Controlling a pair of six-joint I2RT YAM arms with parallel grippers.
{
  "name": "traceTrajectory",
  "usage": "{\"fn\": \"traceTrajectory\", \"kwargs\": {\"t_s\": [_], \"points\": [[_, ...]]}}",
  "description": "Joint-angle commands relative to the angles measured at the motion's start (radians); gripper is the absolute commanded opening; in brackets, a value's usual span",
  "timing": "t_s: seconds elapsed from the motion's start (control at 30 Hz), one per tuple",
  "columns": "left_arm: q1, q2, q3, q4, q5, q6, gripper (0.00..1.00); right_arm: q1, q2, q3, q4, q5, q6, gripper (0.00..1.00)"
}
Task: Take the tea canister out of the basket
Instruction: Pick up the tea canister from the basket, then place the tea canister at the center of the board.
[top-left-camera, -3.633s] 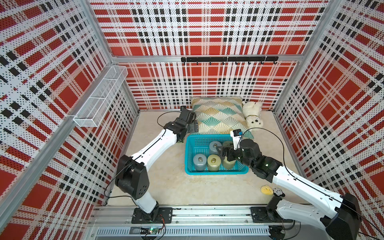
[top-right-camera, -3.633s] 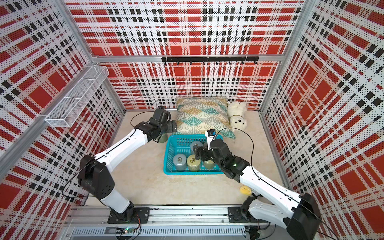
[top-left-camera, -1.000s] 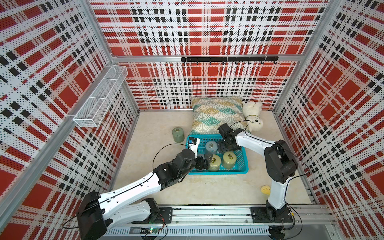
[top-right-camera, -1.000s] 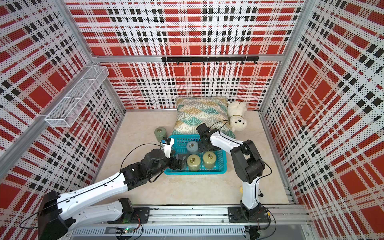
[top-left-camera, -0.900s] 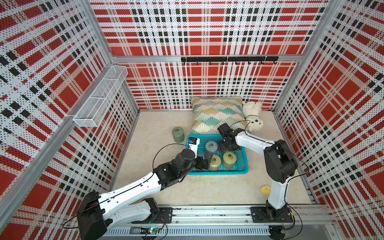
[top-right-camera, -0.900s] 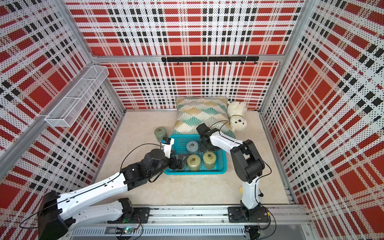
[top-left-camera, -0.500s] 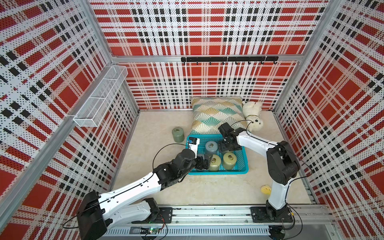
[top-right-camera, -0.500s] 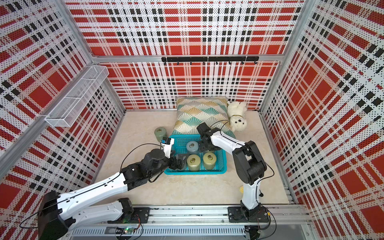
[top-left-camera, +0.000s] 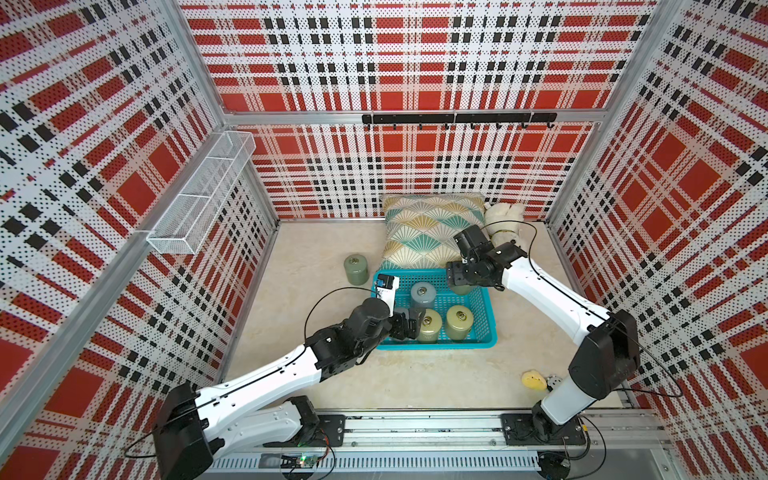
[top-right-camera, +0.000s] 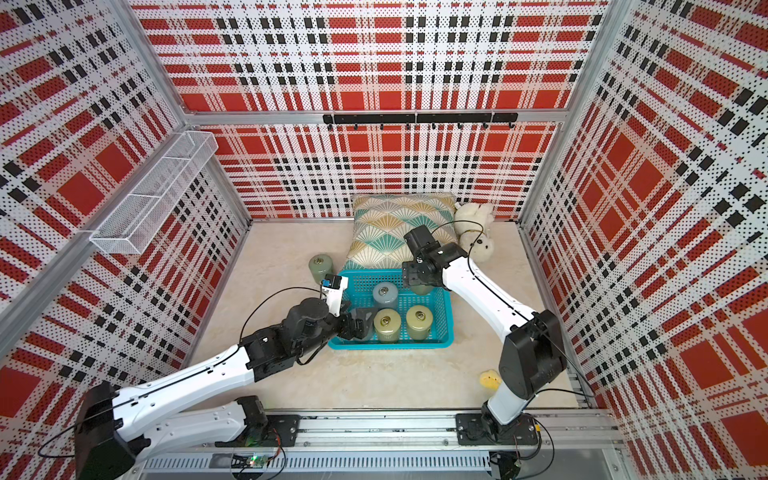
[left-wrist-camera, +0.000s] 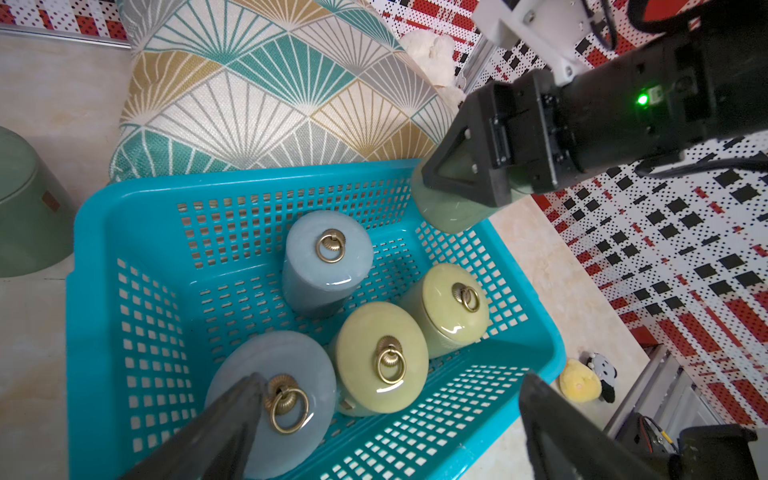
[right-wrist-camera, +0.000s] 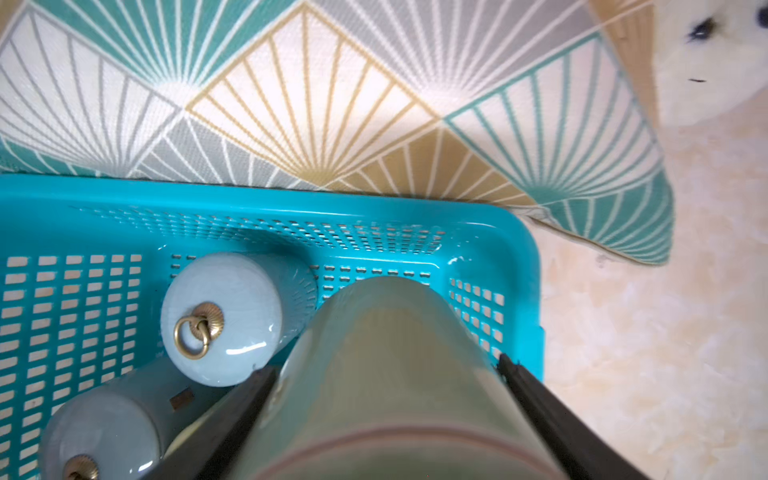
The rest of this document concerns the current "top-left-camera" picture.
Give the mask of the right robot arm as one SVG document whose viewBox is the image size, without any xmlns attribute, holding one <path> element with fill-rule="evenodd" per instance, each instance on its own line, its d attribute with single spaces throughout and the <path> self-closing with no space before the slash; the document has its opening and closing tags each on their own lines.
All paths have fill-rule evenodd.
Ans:
<svg viewBox="0 0 768 480">
<path fill-rule="evenodd" d="M 540 436 L 554 434 L 636 373 L 640 345 L 630 313 L 610 311 L 575 293 L 515 242 L 496 246 L 477 225 L 453 240 L 460 259 L 446 265 L 450 285 L 510 290 L 547 315 L 577 346 L 568 375 L 532 407 L 532 425 Z"/>
</svg>

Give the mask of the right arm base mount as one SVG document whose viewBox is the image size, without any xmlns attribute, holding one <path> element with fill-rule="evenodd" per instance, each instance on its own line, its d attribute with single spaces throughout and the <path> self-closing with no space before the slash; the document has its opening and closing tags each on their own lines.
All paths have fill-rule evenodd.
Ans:
<svg viewBox="0 0 768 480">
<path fill-rule="evenodd" d="M 574 417 L 557 425 L 544 414 L 507 413 L 500 416 L 508 446 L 585 446 L 586 434 Z"/>
</svg>

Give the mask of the teal plastic basket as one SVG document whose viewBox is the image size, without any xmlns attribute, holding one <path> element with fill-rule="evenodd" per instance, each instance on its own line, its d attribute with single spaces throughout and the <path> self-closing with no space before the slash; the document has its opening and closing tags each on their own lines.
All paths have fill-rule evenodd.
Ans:
<svg viewBox="0 0 768 480">
<path fill-rule="evenodd" d="M 495 317 L 489 294 L 485 288 L 475 287 L 466 295 L 458 295 L 449 288 L 445 269 L 379 269 L 373 274 L 372 289 L 375 289 L 377 286 L 380 274 L 391 275 L 400 279 L 395 296 L 396 307 L 409 307 L 412 286 L 419 282 L 426 282 L 436 288 L 434 309 L 441 315 L 443 320 L 446 320 L 446 315 L 451 307 L 460 305 L 473 315 L 473 324 L 467 337 L 461 341 L 451 340 L 444 330 L 441 330 L 435 343 L 420 343 L 417 340 L 398 341 L 388 338 L 380 344 L 379 350 L 485 349 L 491 348 L 496 344 Z"/>
</svg>

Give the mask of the light green tea canister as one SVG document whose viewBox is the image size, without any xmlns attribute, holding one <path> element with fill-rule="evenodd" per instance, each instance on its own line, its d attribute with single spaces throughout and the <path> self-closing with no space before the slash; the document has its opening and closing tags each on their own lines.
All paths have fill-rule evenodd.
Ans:
<svg viewBox="0 0 768 480">
<path fill-rule="evenodd" d="M 472 311 L 463 305 L 450 307 L 445 316 L 444 329 L 452 341 L 464 341 L 468 338 L 474 324 Z"/>
</svg>

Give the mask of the dark green tea canister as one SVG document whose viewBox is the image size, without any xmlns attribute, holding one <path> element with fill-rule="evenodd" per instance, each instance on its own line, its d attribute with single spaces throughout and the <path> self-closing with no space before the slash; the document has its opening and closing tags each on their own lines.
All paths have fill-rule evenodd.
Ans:
<svg viewBox="0 0 768 480">
<path fill-rule="evenodd" d="M 369 280 L 369 267 L 362 254 L 351 254 L 343 262 L 347 281 L 353 286 L 366 285 Z"/>
</svg>

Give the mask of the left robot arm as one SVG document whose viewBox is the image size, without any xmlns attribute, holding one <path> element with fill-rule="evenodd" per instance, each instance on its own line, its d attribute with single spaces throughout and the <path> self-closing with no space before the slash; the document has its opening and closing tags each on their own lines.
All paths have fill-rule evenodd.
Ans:
<svg viewBox="0 0 768 480">
<path fill-rule="evenodd" d="M 387 338 L 417 338 L 424 315 L 368 298 L 264 367 L 201 390 L 190 383 L 173 388 L 152 430 L 161 478 L 195 479 L 240 446 L 309 441 L 319 420 L 296 391 L 363 364 Z"/>
</svg>

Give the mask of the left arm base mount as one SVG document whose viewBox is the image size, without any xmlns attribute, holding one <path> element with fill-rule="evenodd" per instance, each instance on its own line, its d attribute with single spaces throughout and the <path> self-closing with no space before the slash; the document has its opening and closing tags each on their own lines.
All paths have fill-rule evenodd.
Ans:
<svg viewBox="0 0 768 480">
<path fill-rule="evenodd" d="M 302 426 L 289 440 L 266 443 L 264 447 L 325 447 L 326 443 L 333 448 L 340 447 L 344 441 L 345 425 L 345 415 L 320 414 L 316 420 L 311 420 L 308 426 Z"/>
</svg>

